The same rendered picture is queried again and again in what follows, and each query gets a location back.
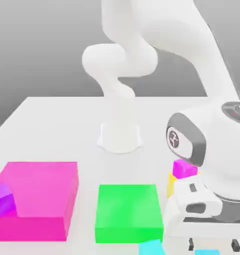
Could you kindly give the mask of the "large green box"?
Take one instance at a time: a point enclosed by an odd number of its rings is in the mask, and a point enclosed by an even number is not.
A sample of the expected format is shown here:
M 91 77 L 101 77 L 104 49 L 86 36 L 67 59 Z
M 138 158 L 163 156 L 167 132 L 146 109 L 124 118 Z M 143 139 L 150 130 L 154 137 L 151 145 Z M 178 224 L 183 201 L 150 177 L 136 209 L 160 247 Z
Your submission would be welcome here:
M 98 244 L 163 240 L 164 225 L 154 184 L 101 184 L 95 220 Z

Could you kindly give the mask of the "small magenta cube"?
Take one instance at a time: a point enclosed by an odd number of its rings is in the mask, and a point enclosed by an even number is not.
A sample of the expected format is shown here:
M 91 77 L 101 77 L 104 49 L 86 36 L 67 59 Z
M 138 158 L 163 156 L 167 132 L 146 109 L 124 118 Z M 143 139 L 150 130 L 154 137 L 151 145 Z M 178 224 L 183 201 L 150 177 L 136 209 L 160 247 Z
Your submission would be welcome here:
M 178 159 L 173 162 L 172 174 L 177 179 L 194 176 L 194 175 L 197 175 L 197 173 L 198 173 L 198 167 L 196 167 L 182 159 Z

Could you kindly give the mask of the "small cyan cube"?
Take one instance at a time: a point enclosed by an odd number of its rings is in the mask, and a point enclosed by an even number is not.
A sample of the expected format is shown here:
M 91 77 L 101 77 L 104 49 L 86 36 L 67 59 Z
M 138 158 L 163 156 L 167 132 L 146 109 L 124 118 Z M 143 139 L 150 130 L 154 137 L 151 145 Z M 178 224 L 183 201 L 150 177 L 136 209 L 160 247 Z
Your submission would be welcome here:
M 138 255 L 166 255 L 160 239 L 139 243 Z
M 220 255 L 220 251 L 216 249 L 198 249 L 194 255 Z

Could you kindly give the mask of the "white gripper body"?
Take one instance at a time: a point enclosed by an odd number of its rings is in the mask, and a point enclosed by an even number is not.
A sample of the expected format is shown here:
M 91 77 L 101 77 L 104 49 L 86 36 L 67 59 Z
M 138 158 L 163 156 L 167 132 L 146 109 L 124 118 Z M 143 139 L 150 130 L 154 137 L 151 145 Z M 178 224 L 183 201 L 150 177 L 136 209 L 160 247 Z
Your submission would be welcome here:
M 240 239 L 240 221 L 217 222 L 207 215 L 181 211 L 175 200 L 168 200 L 165 205 L 165 236 Z

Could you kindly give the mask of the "large pink box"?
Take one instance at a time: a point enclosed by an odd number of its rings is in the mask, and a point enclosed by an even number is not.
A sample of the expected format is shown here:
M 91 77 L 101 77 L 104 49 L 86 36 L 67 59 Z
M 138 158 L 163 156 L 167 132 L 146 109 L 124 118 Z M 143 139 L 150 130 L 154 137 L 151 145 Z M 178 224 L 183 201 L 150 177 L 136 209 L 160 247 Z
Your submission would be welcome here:
M 76 162 L 8 162 L 0 185 L 16 209 L 0 217 L 0 242 L 65 242 L 79 186 Z

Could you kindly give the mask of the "small purple cube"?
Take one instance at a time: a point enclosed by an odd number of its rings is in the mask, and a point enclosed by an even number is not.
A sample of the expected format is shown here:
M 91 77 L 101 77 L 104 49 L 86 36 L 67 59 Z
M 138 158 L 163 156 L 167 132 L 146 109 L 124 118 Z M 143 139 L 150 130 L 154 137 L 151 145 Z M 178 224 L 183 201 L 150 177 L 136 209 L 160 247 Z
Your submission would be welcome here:
M 6 184 L 0 184 L 0 217 L 16 210 L 14 196 Z

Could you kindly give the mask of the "large yellow box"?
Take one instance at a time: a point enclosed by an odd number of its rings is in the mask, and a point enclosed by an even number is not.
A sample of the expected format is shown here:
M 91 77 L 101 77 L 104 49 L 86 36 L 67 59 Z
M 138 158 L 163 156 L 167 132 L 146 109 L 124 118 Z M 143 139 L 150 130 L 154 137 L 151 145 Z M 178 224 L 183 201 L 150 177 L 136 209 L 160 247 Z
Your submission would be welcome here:
M 177 180 L 186 180 L 186 178 L 193 177 L 200 175 L 200 172 L 198 171 L 197 173 L 186 173 L 186 172 L 181 172 L 181 173 L 173 173 L 169 172 L 168 173 L 168 182 L 167 182 L 167 198 L 170 198 L 174 194 L 174 183 Z

